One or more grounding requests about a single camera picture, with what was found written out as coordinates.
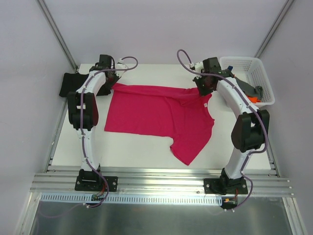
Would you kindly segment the pink t shirt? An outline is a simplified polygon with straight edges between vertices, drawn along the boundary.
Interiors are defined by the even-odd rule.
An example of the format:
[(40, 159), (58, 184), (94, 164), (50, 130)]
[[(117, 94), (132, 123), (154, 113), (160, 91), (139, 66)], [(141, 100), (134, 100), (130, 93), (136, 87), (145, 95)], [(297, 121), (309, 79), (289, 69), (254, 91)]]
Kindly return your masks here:
[(107, 132), (170, 137), (170, 150), (190, 165), (212, 136), (215, 120), (209, 113), (212, 95), (197, 88), (115, 84)]

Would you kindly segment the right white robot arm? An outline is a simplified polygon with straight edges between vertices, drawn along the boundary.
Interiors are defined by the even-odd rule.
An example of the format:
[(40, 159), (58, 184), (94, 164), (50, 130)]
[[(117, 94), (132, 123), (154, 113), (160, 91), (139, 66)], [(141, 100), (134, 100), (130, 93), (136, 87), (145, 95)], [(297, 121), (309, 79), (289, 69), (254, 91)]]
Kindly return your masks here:
[(222, 169), (219, 188), (230, 193), (244, 180), (243, 171), (253, 154), (264, 153), (268, 146), (269, 113), (260, 110), (246, 95), (248, 84), (237, 78), (232, 67), (222, 69), (218, 58), (211, 57), (191, 65), (200, 95), (217, 91), (230, 106), (236, 122), (231, 132), (234, 146), (230, 160)]

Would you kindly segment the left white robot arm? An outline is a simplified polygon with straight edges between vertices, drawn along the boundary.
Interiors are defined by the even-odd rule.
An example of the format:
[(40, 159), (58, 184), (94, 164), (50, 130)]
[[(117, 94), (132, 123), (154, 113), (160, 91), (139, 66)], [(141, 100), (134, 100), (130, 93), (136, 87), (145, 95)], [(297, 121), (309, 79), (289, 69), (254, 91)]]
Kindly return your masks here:
[(103, 184), (100, 158), (95, 153), (95, 128), (99, 121), (96, 95), (109, 95), (119, 78), (114, 59), (110, 55), (101, 54), (99, 62), (89, 70), (83, 85), (67, 95), (69, 122), (81, 142), (82, 165), (77, 184), (87, 185), (92, 190), (100, 189)]

